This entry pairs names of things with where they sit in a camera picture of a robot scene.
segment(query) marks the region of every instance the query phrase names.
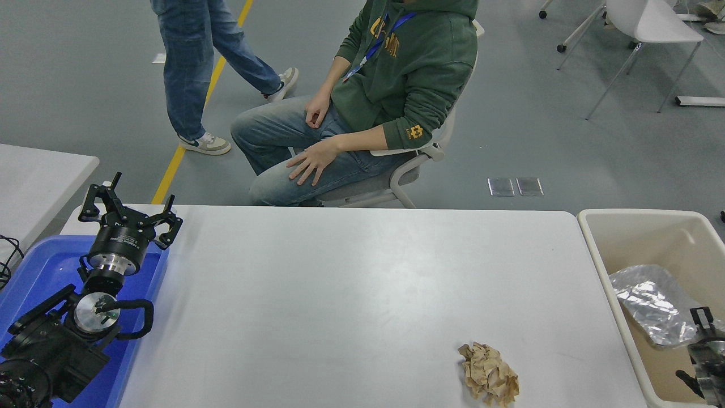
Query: yellow logo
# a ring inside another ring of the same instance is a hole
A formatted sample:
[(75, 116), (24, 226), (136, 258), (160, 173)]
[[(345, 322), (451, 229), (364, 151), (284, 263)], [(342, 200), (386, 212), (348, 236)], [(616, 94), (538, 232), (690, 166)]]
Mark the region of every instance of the yellow logo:
[(408, 139), (417, 139), (418, 137), (423, 136), (423, 128), (421, 128), (421, 125), (415, 125), (412, 128), (405, 129), (405, 132), (408, 135)]
[(400, 41), (395, 33), (391, 34), (390, 37), (385, 38), (385, 49), (388, 50), (390, 55), (393, 57), (398, 56), (398, 48), (400, 48)]
[(370, 27), (370, 34), (372, 34), (373, 37), (378, 38), (380, 36), (380, 33), (383, 32), (383, 27), (385, 27), (385, 21), (382, 17), (378, 17), (377, 20), (373, 23), (372, 27)]

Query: crumpled paper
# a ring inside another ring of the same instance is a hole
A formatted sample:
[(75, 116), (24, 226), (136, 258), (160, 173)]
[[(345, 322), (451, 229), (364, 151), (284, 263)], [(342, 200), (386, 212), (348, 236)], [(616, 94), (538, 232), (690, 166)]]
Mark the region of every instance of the crumpled paper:
[(518, 375), (501, 359), (501, 353), (488, 346), (473, 342), (458, 348), (458, 353), (465, 357), (461, 363), (465, 371), (465, 384), (471, 388), (471, 395), (491, 405), (497, 404), (506, 408), (518, 395)]

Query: hoodie sleeve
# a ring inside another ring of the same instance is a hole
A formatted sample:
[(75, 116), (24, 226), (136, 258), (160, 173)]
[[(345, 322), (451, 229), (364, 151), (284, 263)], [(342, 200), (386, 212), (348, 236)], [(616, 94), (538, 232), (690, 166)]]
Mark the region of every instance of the hoodie sleeve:
[(403, 116), (383, 123), (388, 148), (417, 149), (441, 127), (473, 72), (464, 62), (429, 65), (408, 74)]
[(342, 41), (340, 48), (337, 50), (336, 57), (343, 57), (352, 63), (355, 60), (357, 51), (360, 49), (360, 45), (365, 38), (365, 30), (368, 27), (368, 20), (370, 19), (370, 8), (372, 7), (373, 0), (367, 0), (365, 6), (360, 10), (360, 13), (352, 22), (349, 29), (349, 34)]

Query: man's left hand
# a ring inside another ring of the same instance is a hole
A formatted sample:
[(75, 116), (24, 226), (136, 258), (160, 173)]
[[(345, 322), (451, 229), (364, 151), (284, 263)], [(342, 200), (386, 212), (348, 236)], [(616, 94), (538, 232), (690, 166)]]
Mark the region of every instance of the man's left hand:
[(325, 167), (332, 163), (340, 153), (342, 153), (342, 150), (339, 149), (333, 138), (313, 144), (287, 162), (287, 167), (298, 165), (289, 174), (289, 179), (294, 180), (301, 174), (299, 180), (297, 180), (297, 185), (301, 186), (314, 171), (315, 178), (312, 180), (312, 185), (317, 185)]

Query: man's right hand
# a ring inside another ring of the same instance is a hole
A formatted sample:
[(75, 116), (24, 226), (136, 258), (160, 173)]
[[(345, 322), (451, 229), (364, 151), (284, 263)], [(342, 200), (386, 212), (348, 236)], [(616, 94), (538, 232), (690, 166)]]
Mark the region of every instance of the man's right hand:
[(327, 115), (327, 110), (330, 108), (330, 94), (319, 91), (310, 101), (304, 106), (304, 111), (307, 113), (305, 123), (310, 128), (320, 128), (320, 124)]

